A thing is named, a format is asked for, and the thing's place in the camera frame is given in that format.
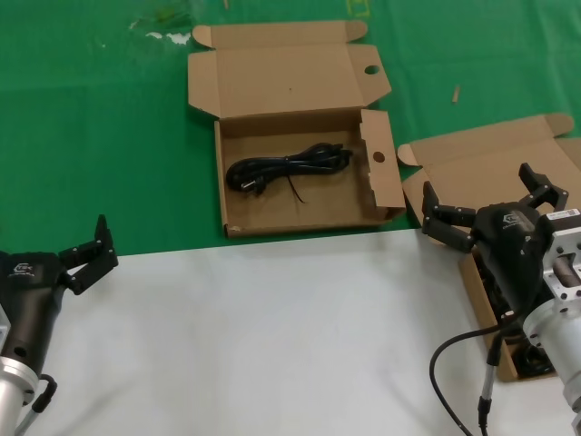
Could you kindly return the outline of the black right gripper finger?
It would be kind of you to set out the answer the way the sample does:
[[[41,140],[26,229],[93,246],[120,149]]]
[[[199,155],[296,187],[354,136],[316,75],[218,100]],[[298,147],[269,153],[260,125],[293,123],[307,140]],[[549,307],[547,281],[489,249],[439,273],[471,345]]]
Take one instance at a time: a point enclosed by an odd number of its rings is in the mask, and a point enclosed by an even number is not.
[[[477,211],[441,204],[430,182],[423,184],[422,232],[432,239],[463,253],[470,253],[475,240],[471,229]]]
[[[518,176],[528,191],[519,203],[532,209],[548,203],[555,212],[565,210],[568,192],[551,183],[545,174],[536,173],[528,163],[522,163]]]

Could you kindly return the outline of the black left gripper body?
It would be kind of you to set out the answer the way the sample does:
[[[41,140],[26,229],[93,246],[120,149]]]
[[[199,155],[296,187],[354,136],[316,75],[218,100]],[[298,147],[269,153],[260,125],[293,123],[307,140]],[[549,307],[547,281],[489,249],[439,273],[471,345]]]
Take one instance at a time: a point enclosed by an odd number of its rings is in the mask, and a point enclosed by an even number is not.
[[[61,311],[65,268],[54,253],[1,253],[1,307],[10,328],[1,355],[43,364]]]

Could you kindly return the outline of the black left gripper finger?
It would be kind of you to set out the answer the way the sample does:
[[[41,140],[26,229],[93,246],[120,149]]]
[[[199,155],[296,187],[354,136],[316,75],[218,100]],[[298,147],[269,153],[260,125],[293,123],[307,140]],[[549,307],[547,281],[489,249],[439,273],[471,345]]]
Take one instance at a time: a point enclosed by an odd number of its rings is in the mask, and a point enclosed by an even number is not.
[[[113,237],[106,217],[100,214],[94,231],[94,239],[58,254],[65,272],[59,283],[75,295],[81,295],[118,266]]]

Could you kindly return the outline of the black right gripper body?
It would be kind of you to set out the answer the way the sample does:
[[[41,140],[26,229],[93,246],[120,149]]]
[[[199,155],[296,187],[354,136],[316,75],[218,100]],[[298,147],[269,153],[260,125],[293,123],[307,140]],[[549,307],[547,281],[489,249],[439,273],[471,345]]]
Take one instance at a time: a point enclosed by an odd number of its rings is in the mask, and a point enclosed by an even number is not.
[[[529,314],[542,302],[539,218],[522,203],[499,203],[479,209],[471,229],[485,266],[517,314]]]

